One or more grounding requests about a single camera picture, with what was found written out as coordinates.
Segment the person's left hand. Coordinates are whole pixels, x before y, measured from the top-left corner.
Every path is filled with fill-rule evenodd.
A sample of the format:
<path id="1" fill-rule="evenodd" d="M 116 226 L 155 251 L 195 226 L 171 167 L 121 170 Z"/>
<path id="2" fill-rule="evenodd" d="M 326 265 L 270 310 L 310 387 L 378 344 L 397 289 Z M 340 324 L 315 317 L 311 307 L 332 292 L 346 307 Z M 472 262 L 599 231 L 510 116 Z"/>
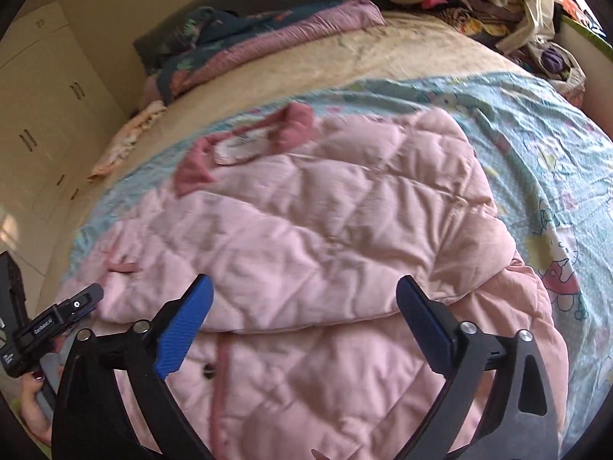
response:
<path id="1" fill-rule="evenodd" d="M 45 416 L 36 396 L 41 392 L 46 377 L 42 370 L 26 373 L 21 378 L 20 416 L 29 433 L 47 447 L 51 445 L 52 425 Z"/>

